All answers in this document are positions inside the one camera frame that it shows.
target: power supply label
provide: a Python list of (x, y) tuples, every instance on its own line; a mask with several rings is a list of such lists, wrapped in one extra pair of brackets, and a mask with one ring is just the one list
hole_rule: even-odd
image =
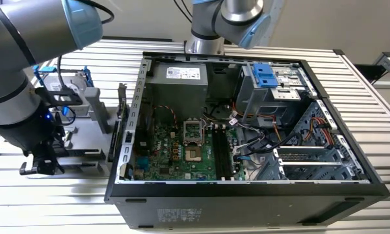
[(202, 209), (157, 209), (160, 222), (198, 222)]
[(166, 78), (168, 79), (201, 79), (201, 69), (185, 68), (185, 67), (169, 67)]

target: aluminum slatted surface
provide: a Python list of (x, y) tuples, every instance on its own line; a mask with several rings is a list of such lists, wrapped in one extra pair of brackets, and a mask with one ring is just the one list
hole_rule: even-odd
[[(106, 105), (117, 104), (118, 83), (128, 84), (132, 98), (141, 52), (181, 52), (172, 42), (102, 40), (64, 56), (62, 68), (88, 65)], [(305, 59), (331, 97), (354, 138), (390, 189), (390, 110), (367, 88), (343, 57), (331, 50), (227, 46), (230, 56)], [(104, 177), (28, 179), (18, 176), (24, 157), (0, 137), (0, 233), (120, 232), (133, 233), (114, 206), (104, 204)], [(390, 233), (390, 198), (323, 228), (165, 230), (161, 233)]]

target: white wall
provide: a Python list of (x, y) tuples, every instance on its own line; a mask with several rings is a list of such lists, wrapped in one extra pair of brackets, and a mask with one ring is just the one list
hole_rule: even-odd
[[(184, 41), (190, 35), (190, 23), (173, 0), (96, 0), (116, 14), (114, 22), (104, 25), (105, 36), (165, 38)], [(192, 10), (190, 0), (185, 0)]]
[[(106, 36), (188, 39), (190, 24), (173, 0), (110, 1), (97, 0), (116, 13)], [(353, 62), (371, 63), (390, 51), (390, 0), (285, 0), (270, 46), (337, 48)]]
[(390, 0), (286, 0), (270, 45), (342, 49), (371, 63), (390, 51)]

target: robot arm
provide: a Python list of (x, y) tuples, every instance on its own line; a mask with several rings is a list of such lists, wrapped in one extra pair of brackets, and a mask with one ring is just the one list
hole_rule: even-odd
[[(20, 169), (22, 175), (62, 171), (56, 157), (66, 153), (61, 120), (49, 113), (49, 107), (64, 102), (42, 88), (34, 89), (22, 69), (101, 39), (102, 22), (88, 3), (24, 0), (0, 5), (0, 135), (25, 156), (33, 154), (32, 165)], [(69, 88), (61, 96), (70, 97), (70, 104), (82, 102)]]
[(193, 0), (192, 38), (186, 53), (223, 54), (223, 39), (251, 49), (270, 24), (263, 0)]
[[(53, 175), (58, 156), (66, 156), (64, 128), (50, 107), (80, 105), (78, 95), (34, 89), (22, 69), (97, 42), (102, 24), (113, 20), (108, 8), (90, 0), (4, 0), (0, 5), (0, 135), (33, 155), (20, 173)], [(193, 0), (192, 39), (186, 52), (222, 54), (223, 38), (251, 48), (262, 37), (270, 17), (263, 0)], [(110, 14), (101, 21), (96, 8)], [(54, 95), (69, 100), (56, 100)]]

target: ram slot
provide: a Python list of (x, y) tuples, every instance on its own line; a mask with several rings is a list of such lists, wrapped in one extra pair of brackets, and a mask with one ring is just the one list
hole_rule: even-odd
[(229, 158), (229, 146), (225, 135), (225, 129), (211, 129), (213, 136), (213, 152), (215, 160), (215, 171), (217, 171), (217, 180), (221, 180), (222, 177), (226, 180), (230, 180), (233, 177), (231, 173), (231, 161)]

